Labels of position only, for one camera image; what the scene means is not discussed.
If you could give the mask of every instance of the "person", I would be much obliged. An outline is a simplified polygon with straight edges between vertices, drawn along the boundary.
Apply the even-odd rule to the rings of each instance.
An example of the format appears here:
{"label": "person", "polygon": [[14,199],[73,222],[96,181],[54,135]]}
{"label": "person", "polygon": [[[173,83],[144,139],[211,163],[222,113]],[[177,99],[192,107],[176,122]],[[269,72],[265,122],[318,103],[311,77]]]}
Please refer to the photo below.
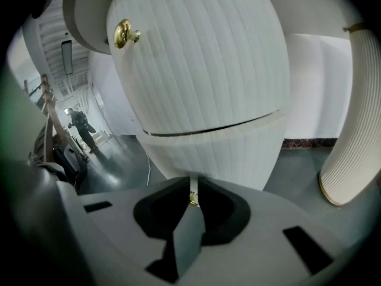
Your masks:
{"label": "person", "polygon": [[71,123],[69,123],[68,127],[71,128],[75,126],[77,128],[83,142],[87,144],[90,148],[90,153],[92,153],[98,148],[89,133],[89,130],[95,131],[94,128],[88,123],[88,120],[82,111],[74,111],[72,108],[69,108],[67,112],[71,116]]}

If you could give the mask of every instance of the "polished floor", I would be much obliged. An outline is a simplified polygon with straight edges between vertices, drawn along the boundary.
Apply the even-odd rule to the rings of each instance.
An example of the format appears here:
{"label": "polished floor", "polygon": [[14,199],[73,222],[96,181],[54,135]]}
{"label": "polished floor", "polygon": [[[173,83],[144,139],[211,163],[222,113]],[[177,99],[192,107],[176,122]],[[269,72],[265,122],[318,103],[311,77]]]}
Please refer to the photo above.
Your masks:
{"label": "polished floor", "polygon": [[[324,198],[317,173],[330,148],[282,150],[265,191],[282,196],[304,209],[330,228],[346,246],[365,239],[381,209],[381,193],[376,183],[369,185],[349,204],[336,207]],[[118,136],[90,155],[88,174],[80,194],[140,188],[165,180],[134,136]]]}

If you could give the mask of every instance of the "white cable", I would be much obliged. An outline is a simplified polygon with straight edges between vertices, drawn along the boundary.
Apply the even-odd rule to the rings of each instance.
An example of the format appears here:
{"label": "white cable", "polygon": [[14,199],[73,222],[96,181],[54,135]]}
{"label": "white cable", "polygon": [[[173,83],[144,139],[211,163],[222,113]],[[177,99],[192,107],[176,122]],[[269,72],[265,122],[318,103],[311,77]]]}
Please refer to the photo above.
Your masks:
{"label": "white cable", "polygon": [[147,177],[147,186],[148,186],[149,185],[149,177],[151,175],[151,162],[150,162],[150,159],[148,157],[148,154],[147,153],[145,153],[145,154],[146,154],[146,156],[148,158],[148,167],[149,167],[149,169],[148,169],[148,177]]}

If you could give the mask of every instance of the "marble baseboard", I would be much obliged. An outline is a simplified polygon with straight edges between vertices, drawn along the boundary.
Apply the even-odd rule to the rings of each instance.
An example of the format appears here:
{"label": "marble baseboard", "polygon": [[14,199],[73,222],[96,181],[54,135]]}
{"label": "marble baseboard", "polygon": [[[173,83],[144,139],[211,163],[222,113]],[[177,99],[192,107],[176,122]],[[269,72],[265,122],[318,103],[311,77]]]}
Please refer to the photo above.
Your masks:
{"label": "marble baseboard", "polygon": [[284,139],[282,148],[334,147],[337,138]]}

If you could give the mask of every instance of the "gold door knob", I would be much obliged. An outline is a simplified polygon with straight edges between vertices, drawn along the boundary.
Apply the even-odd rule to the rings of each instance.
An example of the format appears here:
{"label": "gold door knob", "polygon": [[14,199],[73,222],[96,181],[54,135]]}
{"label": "gold door knob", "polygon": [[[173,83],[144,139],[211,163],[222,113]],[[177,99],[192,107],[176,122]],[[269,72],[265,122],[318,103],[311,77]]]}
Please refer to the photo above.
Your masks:
{"label": "gold door knob", "polygon": [[130,39],[132,42],[137,42],[140,38],[139,31],[131,31],[131,23],[127,19],[123,19],[114,32],[114,45],[118,49],[122,49],[127,41]]}

